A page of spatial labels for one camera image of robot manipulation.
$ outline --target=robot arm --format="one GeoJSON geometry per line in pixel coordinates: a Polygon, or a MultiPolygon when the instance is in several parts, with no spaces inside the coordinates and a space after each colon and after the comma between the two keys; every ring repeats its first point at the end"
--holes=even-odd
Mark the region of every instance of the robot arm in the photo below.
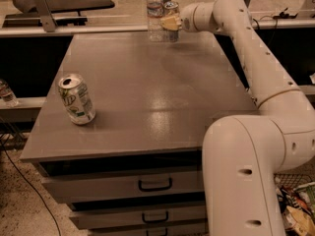
{"type": "Polygon", "coordinates": [[[284,236],[274,173],[314,156],[315,111],[299,86],[252,29],[243,0],[192,4],[186,31],[227,34],[261,115],[215,122],[203,145],[211,236],[284,236]]]}

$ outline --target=cable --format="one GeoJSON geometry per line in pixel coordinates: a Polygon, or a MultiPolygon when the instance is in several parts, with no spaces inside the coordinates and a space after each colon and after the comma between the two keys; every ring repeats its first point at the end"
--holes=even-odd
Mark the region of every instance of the cable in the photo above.
{"type": "Polygon", "coordinates": [[[54,223],[56,224],[57,230],[58,230],[58,235],[61,236],[61,232],[60,232],[60,228],[58,225],[58,222],[56,220],[56,218],[54,217],[54,215],[52,214],[51,210],[49,209],[46,201],[43,199],[42,195],[40,194],[40,192],[33,186],[33,184],[23,175],[23,173],[20,171],[20,169],[17,167],[17,165],[13,162],[13,160],[11,159],[11,157],[9,156],[6,148],[5,148],[5,144],[8,142],[10,135],[8,136],[7,140],[5,141],[5,143],[2,142],[2,138],[4,137],[4,134],[2,134],[1,139],[0,139],[0,143],[1,143],[1,147],[3,149],[3,151],[5,152],[5,154],[7,155],[9,161],[12,163],[12,165],[15,167],[15,169],[18,171],[18,173],[22,176],[22,178],[32,187],[32,189],[38,194],[38,196],[40,197],[40,199],[42,200],[45,208],[48,210],[48,212],[50,213],[54,223]]]}
{"type": "Polygon", "coordinates": [[[259,29],[260,29],[260,26],[259,26],[258,21],[257,21],[257,20],[255,20],[255,19],[253,19],[253,21],[257,24],[257,30],[259,30],[259,29]]]}
{"type": "MultiPolygon", "coordinates": [[[[275,18],[273,18],[272,16],[264,16],[264,17],[260,18],[259,20],[262,20],[262,19],[264,19],[264,18],[271,18],[271,19],[273,19],[273,20],[275,20],[275,21],[276,21],[276,24],[275,24],[275,27],[274,27],[273,34],[272,34],[272,36],[271,36],[271,38],[269,39],[268,44],[267,44],[267,46],[268,46],[268,47],[270,47],[270,45],[271,45],[272,41],[274,40],[274,36],[275,36],[275,33],[276,33],[276,29],[277,29],[277,27],[278,27],[278,19],[275,19],[275,18]]],[[[257,20],[255,20],[255,19],[253,19],[253,20],[256,22],[256,24],[257,24],[257,25],[258,25],[258,27],[259,27],[259,23],[258,23],[258,21],[257,21],[257,20]]]]}

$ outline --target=desk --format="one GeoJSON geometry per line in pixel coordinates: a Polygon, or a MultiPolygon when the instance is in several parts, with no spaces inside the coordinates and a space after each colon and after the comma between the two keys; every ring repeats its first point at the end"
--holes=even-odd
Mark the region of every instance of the desk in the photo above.
{"type": "Polygon", "coordinates": [[[255,110],[210,33],[181,32],[176,43],[142,31],[76,34],[21,161],[91,235],[206,232],[204,134],[255,110]],[[57,93],[69,72],[89,87],[96,117],[86,126],[70,122],[57,93]]]}
{"type": "MultiPolygon", "coordinates": [[[[111,0],[46,0],[51,13],[77,12],[81,16],[82,11],[110,9],[115,6],[111,0]]],[[[39,14],[33,0],[13,0],[14,6],[22,14],[7,15],[3,28],[40,27],[39,14]]],[[[86,17],[66,17],[57,19],[58,26],[83,26],[88,19],[86,17]]]]}

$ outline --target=aluminum can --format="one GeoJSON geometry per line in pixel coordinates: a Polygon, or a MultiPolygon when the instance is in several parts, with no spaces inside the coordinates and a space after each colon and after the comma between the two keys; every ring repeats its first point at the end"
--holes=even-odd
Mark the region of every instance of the aluminum can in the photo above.
{"type": "MultiPolygon", "coordinates": [[[[179,5],[177,2],[168,1],[164,3],[164,13],[165,15],[172,15],[175,13],[179,13],[179,5]]],[[[178,40],[178,30],[166,30],[166,38],[170,42],[176,42],[178,40]]]]}
{"type": "Polygon", "coordinates": [[[95,109],[89,96],[88,86],[81,75],[68,74],[58,83],[59,93],[70,120],[84,125],[95,118],[95,109]]]}

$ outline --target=plastic water bottle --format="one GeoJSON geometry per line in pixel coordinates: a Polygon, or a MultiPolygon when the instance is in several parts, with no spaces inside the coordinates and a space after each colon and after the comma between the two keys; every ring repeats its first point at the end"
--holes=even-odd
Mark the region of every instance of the plastic water bottle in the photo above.
{"type": "Polygon", "coordinates": [[[10,89],[8,83],[2,79],[0,79],[0,97],[8,107],[15,107],[19,104],[19,101],[10,89]]]}
{"type": "Polygon", "coordinates": [[[150,41],[163,41],[164,30],[160,23],[163,16],[163,0],[147,0],[148,34],[150,41]]]}

